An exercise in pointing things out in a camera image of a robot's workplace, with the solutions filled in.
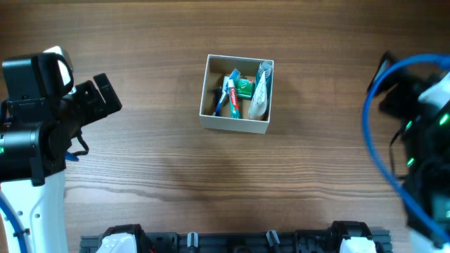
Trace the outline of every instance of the wood grain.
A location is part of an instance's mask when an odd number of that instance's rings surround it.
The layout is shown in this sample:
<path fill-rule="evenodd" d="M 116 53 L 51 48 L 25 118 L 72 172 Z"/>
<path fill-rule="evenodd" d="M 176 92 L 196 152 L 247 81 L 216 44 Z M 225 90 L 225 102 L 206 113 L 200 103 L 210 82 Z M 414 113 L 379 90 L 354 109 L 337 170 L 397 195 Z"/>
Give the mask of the wood grain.
<path fill-rule="evenodd" d="M 124 106 L 84 128 L 91 152 L 67 164 L 71 252 L 81 235 L 124 223 L 216 233 L 326 228 L 343 219 L 390 229 L 395 252 L 411 251 L 402 204 L 363 145 L 361 106 L 385 50 L 450 52 L 449 4 L 59 2 L 0 5 L 0 60 L 61 45 L 77 83 L 105 72 Z M 266 135 L 201 128 L 208 53 L 275 60 Z M 386 158 L 399 124 L 372 111 Z M 401 145 L 394 149 L 404 163 Z"/>

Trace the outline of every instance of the cardboard box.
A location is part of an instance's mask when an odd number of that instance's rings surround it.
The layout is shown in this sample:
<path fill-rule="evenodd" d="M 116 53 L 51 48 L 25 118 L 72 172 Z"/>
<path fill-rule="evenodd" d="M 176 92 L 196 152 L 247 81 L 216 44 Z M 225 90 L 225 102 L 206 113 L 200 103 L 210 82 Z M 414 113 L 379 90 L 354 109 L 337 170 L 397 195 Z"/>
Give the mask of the cardboard box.
<path fill-rule="evenodd" d="M 202 127 L 211 129 L 223 129 L 231 131 L 244 131 L 256 134 L 265 134 L 270 122 L 272 105 L 272 90 L 274 86 L 274 61 L 272 63 L 272 84 L 267 91 L 268 107 L 263 120 L 252 120 L 248 117 L 250 100 L 240 99 L 239 110 L 242 119 L 231 119 L 229 102 L 225 103 L 221 110 L 221 117 L 212 116 L 214 112 L 214 94 L 208 93 L 208 89 L 221 86 L 226 75 L 230 75 L 236 68 L 240 71 L 241 78 L 256 79 L 259 64 L 265 60 L 254 58 L 241 58 L 232 56 L 208 55 L 203 81 L 202 100 L 200 103 L 200 122 Z"/>

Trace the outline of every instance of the green led light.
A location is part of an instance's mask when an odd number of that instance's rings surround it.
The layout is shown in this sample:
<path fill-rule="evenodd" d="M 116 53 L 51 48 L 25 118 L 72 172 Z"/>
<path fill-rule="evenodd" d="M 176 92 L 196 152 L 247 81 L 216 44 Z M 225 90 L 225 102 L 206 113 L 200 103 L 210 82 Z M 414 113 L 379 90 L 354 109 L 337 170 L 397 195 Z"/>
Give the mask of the green led light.
<path fill-rule="evenodd" d="M 408 130 L 413 125 L 413 121 L 411 120 L 405 127 L 405 131 Z"/>
<path fill-rule="evenodd" d="M 447 122 L 447 120 L 449 120 L 449 114 L 446 113 L 444 114 L 444 116 L 442 116 L 441 120 L 439 121 L 439 125 L 443 125 L 443 123 Z"/>
<path fill-rule="evenodd" d="M 412 157 L 412 158 L 408 161 L 408 167 L 410 167 L 413 163 L 414 163 L 414 158 Z"/>

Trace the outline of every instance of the box of toiletries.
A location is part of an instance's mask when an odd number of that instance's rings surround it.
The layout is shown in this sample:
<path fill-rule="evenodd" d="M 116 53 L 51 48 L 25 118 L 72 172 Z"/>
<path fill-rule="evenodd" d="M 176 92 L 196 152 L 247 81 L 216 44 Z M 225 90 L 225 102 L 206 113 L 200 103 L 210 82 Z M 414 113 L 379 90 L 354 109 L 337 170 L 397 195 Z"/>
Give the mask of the box of toiletries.
<path fill-rule="evenodd" d="M 265 134 L 274 61 L 208 55 L 200 102 L 202 127 Z"/>

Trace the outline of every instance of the green soap bar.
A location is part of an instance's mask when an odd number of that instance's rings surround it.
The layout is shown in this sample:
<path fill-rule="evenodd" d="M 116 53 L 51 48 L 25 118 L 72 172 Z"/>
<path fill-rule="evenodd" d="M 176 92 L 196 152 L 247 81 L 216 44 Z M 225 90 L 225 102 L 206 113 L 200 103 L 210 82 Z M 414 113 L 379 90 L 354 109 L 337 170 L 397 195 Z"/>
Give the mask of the green soap bar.
<path fill-rule="evenodd" d="M 235 82 L 235 85 L 238 98 L 252 99 L 253 92 L 255 92 L 255 82 L 253 80 L 238 79 L 238 81 Z"/>

